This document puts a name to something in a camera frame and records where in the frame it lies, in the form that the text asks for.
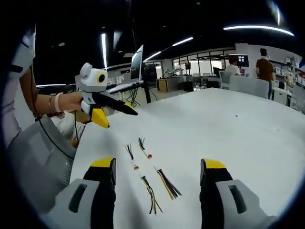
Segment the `gray mesh chair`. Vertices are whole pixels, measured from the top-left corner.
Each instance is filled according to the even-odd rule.
[[[230,77],[232,72],[229,71],[219,71],[220,79],[221,79],[221,89],[230,89]]]
[[[54,143],[74,158],[76,149],[52,120],[46,116],[41,123]],[[16,181],[39,213],[49,211],[57,194],[69,185],[73,159],[63,152],[51,142],[39,122],[20,132],[6,151]]]
[[[268,99],[269,82],[251,77],[231,75],[230,90]]]

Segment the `brown shirt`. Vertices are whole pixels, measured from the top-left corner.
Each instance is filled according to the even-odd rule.
[[[259,69],[257,76],[259,79],[269,82],[272,80],[273,66],[268,60],[263,58],[257,60],[256,67]]]

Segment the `desk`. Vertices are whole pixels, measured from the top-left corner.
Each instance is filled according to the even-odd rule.
[[[157,89],[161,92],[172,92],[178,90],[180,77],[157,79]]]
[[[126,92],[128,90],[134,89],[134,88],[138,88],[143,84],[143,80],[140,80],[138,82],[132,82],[132,83],[123,83],[120,85],[117,85],[114,88],[111,88],[109,90],[107,90],[110,94],[114,94],[117,92]]]
[[[223,162],[259,198],[268,215],[279,215],[300,184],[305,167],[305,116],[257,96],[204,89],[137,108],[138,116],[116,113],[109,129],[89,123],[78,146],[71,181],[90,163],[117,158],[114,228],[201,228],[200,160]],[[137,138],[145,138],[144,157]],[[149,215],[150,196],[130,164],[132,151],[164,213]],[[162,168],[182,193],[171,200],[153,168]]]

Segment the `black ceiling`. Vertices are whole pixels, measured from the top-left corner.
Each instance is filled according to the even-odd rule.
[[[224,31],[241,24],[277,26],[276,17],[264,1],[173,0],[77,0],[52,1],[41,11],[36,29],[37,84],[72,83],[85,62],[103,68],[101,33],[109,39],[108,66],[131,62],[126,53],[144,44],[144,58],[164,50],[155,59],[234,47],[237,42],[271,45],[303,55],[302,29],[296,26],[301,13],[291,4],[278,3],[281,28],[295,37],[272,31]],[[188,43],[171,47],[187,37]]]

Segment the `bracelet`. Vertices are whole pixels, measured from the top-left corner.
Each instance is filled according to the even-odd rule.
[[[55,101],[54,101],[54,106],[55,106],[55,110],[57,113],[59,113],[61,110],[59,108],[59,97],[62,95],[62,92],[58,93],[56,96],[55,96]]]
[[[52,110],[51,110],[51,101],[52,101],[52,97],[53,95],[49,96],[49,110],[50,110],[50,114],[52,114]]]

